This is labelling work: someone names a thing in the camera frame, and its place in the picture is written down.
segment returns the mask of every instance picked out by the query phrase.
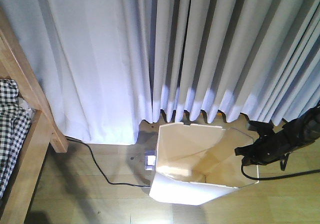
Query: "sunlight on curtain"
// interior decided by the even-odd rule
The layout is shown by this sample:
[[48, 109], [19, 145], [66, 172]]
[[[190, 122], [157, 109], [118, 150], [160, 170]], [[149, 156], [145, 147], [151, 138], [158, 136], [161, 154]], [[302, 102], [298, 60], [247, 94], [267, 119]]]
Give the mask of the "sunlight on curtain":
[[[220, 110], [228, 122], [245, 113], [277, 125], [313, 107], [320, 98], [319, 1], [166, 0], [163, 7], [158, 0], [166, 19], [156, 23], [153, 120], [160, 109], [168, 121], [174, 110], [175, 121], [185, 110], [191, 120], [204, 110], [212, 122]], [[168, 22], [171, 29], [158, 30]]]

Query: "black device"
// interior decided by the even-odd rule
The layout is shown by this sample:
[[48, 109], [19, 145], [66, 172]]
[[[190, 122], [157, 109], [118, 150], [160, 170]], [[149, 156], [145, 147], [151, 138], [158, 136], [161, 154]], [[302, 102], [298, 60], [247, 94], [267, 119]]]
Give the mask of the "black device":
[[275, 133], [273, 127], [271, 123], [249, 121], [249, 130], [257, 131], [259, 138], [251, 145], [234, 150], [236, 156], [244, 156], [241, 169], [280, 161], [280, 168], [284, 171], [290, 153], [320, 137], [320, 102], [299, 118], [284, 124], [281, 131]]

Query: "wooden bed post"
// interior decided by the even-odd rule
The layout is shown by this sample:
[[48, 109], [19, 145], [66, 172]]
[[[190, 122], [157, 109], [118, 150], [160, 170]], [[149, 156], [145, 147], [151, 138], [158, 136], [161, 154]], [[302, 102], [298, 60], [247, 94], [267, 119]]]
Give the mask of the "wooden bed post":
[[19, 92], [31, 107], [43, 112], [52, 126], [51, 145], [56, 152], [66, 152], [68, 141], [58, 129], [52, 112], [33, 70], [16, 38], [4, 11], [0, 8], [0, 71], [19, 86]]

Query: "black and white checkered blanket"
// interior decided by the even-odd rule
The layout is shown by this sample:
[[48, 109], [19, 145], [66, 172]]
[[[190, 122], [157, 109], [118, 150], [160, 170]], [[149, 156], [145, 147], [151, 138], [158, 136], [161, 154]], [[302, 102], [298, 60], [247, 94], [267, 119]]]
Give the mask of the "black and white checkered blanket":
[[0, 198], [17, 162], [31, 119], [18, 102], [14, 80], [0, 79]]

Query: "wooden bed frame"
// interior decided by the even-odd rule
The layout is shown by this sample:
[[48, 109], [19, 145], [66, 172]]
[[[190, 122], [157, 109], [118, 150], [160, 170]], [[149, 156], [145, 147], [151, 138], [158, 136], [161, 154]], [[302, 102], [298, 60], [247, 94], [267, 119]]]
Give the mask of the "wooden bed frame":
[[14, 79], [20, 96], [36, 109], [1, 206], [0, 224], [23, 224], [49, 142], [56, 152], [66, 152], [68, 141], [59, 131], [46, 96], [1, 8], [0, 78]]

